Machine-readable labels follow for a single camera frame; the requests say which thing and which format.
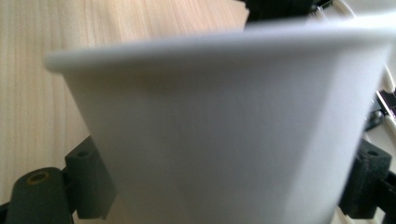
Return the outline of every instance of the black mount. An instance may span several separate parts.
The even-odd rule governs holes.
[[[238,0],[249,10],[247,23],[308,15],[319,0]]]
[[[389,171],[390,161],[387,152],[361,140],[338,204],[345,215],[371,219],[379,207],[386,213],[383,224],[396,223],[396,175]]]
[[[65,157],[66,167],[43,168],[21,177],[11,201],[0,206],[0,223],[74,223],[106,218],[116,190],[90,137]]]

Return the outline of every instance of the screw hole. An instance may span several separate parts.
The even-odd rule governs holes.
[[[79,153],[78,153],[78,156],[79,156],[79,157],[86,157],[86,156],[88,156],[88,155],[90,155],[90,153],[88,153],[88,152],[86,152],[86,151],[82,151],[82,152],[79,152]]]
[[[372,150],[368,151],[368,153],[369,153],[369,155],[371,155],[371,156],[378,156],[378,153],[375,152],[375,151],[372,151]]]
[[[44,182],[44,180],[46,180],[48,177],[50,177],[50,173],[48,173],[46,171],[37,172],[37,173],[29,176],[29,178],[27,178],[26,182],[28,185],[36,185],[41,182]]]

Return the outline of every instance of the black bracket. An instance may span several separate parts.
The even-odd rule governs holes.
[[[308,15],[318,0],[238,0],[249,10],[247,23]]]
[[[106,218],[116,190],[90,137],[66,157],[66,167],[43,168],[21,177],[11,201],[0,206],[0,223],[73,223]]]
[[[345,215],[369,219],[377,207],[386,216],[383,224],[396,223],[396,175],[389,171],[391,156],[361,140],[339,207]]]

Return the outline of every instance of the wooden table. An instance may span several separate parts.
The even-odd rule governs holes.
[[[234,0],[0,0],[0,203],[22,175],[63,168],[89,135],[47,52],[242,29],[247,14]],[[122,211],[117,199],[105,223],[130,223]]]

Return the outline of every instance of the wooden surface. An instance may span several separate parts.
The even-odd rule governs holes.
[[[172,35],[242,29],[234,0],[0,0],[0,203],[34,169],[64,167],[89,133],[46,52]],[[120,199],[107,221],[130,223]]]

